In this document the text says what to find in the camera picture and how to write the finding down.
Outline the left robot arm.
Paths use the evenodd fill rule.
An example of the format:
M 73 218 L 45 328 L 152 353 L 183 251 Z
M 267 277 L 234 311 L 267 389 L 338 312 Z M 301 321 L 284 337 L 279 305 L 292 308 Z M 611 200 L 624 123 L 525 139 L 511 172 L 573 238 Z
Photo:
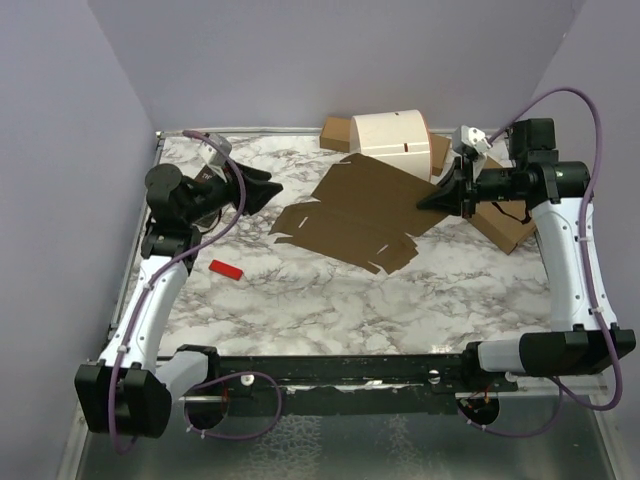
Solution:
M 167 363 L 156 364 L 174 302 L 203 245 L 197 223 L 228 205 L 238 216 L 256 214 L 283 190 L 270 173 L 244 165 L 198 182 L 175 165 L 160 164 L 147 173 L 145 187 L 149 219 L 134 292 L 98 360 L 80 365 L 74 379 L 93 433 L 158 438 L 178 399 L 218 388 L 213 347 L 182 346 Z

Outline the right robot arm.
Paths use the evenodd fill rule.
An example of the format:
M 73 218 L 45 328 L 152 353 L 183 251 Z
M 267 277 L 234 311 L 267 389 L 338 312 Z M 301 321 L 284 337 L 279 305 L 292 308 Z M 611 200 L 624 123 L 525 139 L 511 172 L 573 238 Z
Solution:
M 591 176 L 579 161 L 562 161 L 550 118 L 510 128 L 511 167 L 486 167 L 490 143 L 483 131 L 461 126 L 452 136 L 456 154 L 438 190 L 420 210 L 471 218 L 480 203 L 522 201 L 533 222 L 551 292 L 548 332 L 517 339 L 471 343 L 459 367 L 461 383 L 481 391 L 497 373 L 531 377 L 594 375 L 636 346 L 635 334 L 618 325 L 604 289 L 593 232 L 593 204 L 585 194 Z

